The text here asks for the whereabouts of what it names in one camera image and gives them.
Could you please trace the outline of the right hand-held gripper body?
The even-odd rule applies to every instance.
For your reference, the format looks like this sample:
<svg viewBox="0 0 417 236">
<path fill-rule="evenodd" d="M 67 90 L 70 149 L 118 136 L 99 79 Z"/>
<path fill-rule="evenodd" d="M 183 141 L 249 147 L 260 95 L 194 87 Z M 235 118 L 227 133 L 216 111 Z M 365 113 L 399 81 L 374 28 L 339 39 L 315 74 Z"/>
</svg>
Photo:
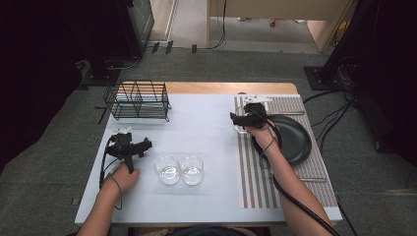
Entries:
<svg viewBox="0 0 417 236">
<path fill-rule="evenodd" d="M 265 96 L 250 96 L 244 99 L 245 127 L 261 129 L 268 118 L 266 104 L 270 98 Z"/>
</svg>

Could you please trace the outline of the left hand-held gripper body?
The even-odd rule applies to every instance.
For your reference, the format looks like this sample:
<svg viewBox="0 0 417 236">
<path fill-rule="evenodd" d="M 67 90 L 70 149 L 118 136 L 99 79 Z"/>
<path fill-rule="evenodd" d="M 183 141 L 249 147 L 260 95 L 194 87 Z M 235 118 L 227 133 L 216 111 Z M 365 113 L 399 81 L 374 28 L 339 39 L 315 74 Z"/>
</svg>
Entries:
<svg viewBox="0 0 417 236">
<path fill-rule="evenodd" d="M 132 157 L 138 155 L 139 149 L 143 148 L 142 142 L 134 144 L 130 132 L 112 135 L 109 141 L 112 143 L 112 146 L 106 146 L 104 153 L 123 160 L 129 171 L 133 172 L 134 163 Z"/>
</svg>

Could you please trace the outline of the person's right hand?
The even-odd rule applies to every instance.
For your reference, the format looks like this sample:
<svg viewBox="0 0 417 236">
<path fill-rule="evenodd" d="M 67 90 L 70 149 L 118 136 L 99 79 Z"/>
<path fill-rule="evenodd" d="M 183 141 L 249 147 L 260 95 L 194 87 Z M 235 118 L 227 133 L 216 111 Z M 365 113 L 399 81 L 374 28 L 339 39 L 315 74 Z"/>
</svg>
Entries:
<svg viewBox="0 0 417 236">
<path fill-rule="evenodd" d="M 266 155 L 280 153 L 278 143 L 269 130 L 269 125 L 264 125 L 262 128 L 247 127 L 246 130 L 255 138 L 257 144 Z"/>
</svg>

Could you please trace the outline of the person's left hand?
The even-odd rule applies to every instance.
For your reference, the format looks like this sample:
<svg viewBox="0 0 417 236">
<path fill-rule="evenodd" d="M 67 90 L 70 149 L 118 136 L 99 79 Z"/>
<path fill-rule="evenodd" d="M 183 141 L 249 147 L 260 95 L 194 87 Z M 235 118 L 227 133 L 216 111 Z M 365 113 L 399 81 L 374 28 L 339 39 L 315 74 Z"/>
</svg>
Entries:
<svg viewBox="0 0 417 236">
<path fill-rule="evenodd" d="M 121 195 L 129 191 L 139 179 L 140 171 L 129 171 L 126 164 L 120 164 L 104 181 L 101 190 L 106 194 Z"/>
</svg>

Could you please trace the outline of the white table cover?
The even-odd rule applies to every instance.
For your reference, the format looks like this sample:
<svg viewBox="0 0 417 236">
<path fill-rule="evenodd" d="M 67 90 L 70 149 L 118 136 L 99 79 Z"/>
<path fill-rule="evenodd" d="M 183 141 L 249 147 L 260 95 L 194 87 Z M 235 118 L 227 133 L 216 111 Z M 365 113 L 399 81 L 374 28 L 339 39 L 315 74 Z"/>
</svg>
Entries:
<svg viewBox="0 0 417 236">
<path fill-rule="evenodd" d="M 133 159 L 141 175 L 123 195 L 113 223 L 132 227 L 284 223 L 270 171 L 261 167 L 250 137 L 238 133 L 229 117 L 244 100 L 237 94 L 172 94 L 166 119 L 110 118 L 104 138 L 128 128 L 134 142 L 150 139 L 152 143 L 144 157 Z M 202 182 L 163 184 L 153 165 L 164 154 L 201 157 Z"/>
</svg>

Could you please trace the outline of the black round plate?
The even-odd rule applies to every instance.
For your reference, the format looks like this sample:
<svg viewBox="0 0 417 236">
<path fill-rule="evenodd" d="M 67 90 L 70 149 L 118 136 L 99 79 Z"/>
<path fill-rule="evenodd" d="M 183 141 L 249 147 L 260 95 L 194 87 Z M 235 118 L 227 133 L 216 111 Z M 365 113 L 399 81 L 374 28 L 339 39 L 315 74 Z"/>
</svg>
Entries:
<svg viewBox="0 0 417 236">
<path fill-rule="evenodd" d="M 278 141 L 281 153 L 291 166 L 304 162 L 312 150 L 312 141 L 306 129 L 296 120 L 284 115 L 272 115 L 269 118 L 258 118 L 251 124 L 255 129 L 261 129 L 271 121 L 272 136 Z"/>
</svg>

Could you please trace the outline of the striped woven placemat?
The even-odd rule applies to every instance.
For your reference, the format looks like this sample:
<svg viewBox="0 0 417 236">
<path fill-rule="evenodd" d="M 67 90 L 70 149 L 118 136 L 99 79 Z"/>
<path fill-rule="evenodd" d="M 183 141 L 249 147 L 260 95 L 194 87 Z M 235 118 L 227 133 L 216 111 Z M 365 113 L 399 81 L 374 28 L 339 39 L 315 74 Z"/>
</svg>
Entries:
<svg viewBox="0 0 417 236">
<path fill-rule="evenodd" d="M 284 115 L 296 120 L 311 138 L 309 157 L 301 164 L 292 166 L 294 171 L 300 178 L 326 178 L 325 183 L 304 183 L 324 207 L 336 207 L 337 198 L 317 139 L 323 136 L 322 130 L 328 127 L 328 122 L 334 119 L 337 108 L 319 98 L 304 101 L 299 95 L 271 95 L 269 98 L 267 114 Z M 241 207 L 279 208 L 278 191 L 273 186 L 268 161 L 259 156 L 248 134 L 237 133 L 237 142 Z"/>
</svg>

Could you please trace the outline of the black stand base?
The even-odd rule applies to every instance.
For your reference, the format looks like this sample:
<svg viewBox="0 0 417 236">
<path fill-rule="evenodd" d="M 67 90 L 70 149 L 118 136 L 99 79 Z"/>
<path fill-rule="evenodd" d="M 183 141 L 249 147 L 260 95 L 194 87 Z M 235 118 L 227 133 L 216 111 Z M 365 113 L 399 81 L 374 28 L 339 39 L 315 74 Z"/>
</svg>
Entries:
<svg viewBox="0 0 417 236">
<path fill-rule="evenodd" d="M 306 66 L 304 72 L 311 90 L 343 90 L 336 73 L 325 67 Z"/>
</svg>

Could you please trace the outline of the person's dark clothing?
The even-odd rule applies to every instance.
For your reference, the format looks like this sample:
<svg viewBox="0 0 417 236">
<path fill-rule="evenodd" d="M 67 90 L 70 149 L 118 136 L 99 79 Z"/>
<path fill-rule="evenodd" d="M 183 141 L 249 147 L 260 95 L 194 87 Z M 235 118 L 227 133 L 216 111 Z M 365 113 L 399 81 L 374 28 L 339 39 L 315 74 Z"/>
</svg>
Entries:
<svg viewBox="0 0 417 236">
<path fill-rule="evenodd" d="M 165 236 L 246 236 L 234 229 L 211 226 L 198 226 L 176 229 Z"/>
</svg>

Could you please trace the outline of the light wooden desk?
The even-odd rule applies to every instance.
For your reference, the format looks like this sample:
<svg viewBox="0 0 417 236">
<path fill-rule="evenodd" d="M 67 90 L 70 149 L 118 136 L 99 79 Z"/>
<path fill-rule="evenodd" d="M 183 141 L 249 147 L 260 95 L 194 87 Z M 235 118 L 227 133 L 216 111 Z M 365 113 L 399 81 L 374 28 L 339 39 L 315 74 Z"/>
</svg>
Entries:
<svg viewBox="0 0 417 236">
<path fill-rule="evenodd" d="M 325 52 L 357 3 L 358 0 L 207 0 L 207 45 L 211 17 L 276 18 L 306 20 L 318 51 Z"/>
</svg>

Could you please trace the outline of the black curtain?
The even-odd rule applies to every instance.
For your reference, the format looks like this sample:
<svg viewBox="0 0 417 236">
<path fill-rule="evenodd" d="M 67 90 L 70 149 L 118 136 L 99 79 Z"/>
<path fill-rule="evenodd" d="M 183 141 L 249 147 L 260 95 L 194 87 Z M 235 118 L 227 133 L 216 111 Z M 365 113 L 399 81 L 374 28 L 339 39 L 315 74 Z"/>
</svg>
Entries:
<svg viewBox="0 0 417 236">
<path fill-rule="evenodd" d="M 378 150 L 417 167 L 417 0 L 359 0 L 325 64 L 343 66 Z"/>
<path fill-rule="evenodd" d="M 117 78 L 141 54 L 133 0 L 0 0 L 0 174 L 36 143 L 84 76 Z"/>
</svg>

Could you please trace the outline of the dark glass-front cabinet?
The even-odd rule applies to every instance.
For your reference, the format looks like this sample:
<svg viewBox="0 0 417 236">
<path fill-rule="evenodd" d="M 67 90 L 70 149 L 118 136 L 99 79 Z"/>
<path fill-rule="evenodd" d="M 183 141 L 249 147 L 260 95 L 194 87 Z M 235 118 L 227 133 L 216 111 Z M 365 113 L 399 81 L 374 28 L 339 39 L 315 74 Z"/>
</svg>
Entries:
<svg viewBox="0 0 417 236">
<path fill-rule="evenodd" d="M 154 25 L 150 0 L 126 0 L 139 56 L 145 52 Z"/>
</svg>

